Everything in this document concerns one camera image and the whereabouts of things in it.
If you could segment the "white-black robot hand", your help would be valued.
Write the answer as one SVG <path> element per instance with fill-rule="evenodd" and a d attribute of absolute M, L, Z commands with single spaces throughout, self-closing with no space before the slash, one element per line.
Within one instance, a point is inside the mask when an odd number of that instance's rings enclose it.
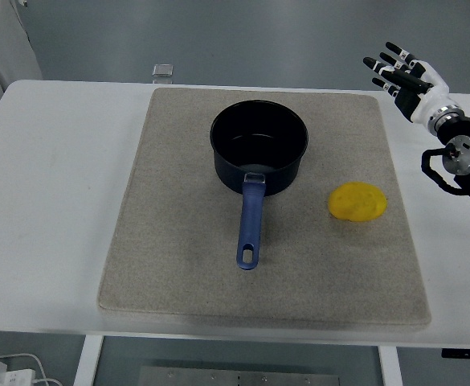
<path fill-rule="evenodd" d="M 449 105 L 449 87 L 426 61 L 392 42 L 386 43 L 389 53 L 363 63 L 376 77 L 372 83 L 387 92 L 399 112 L 410 122 L 426 125 L 436 110 Z"/>

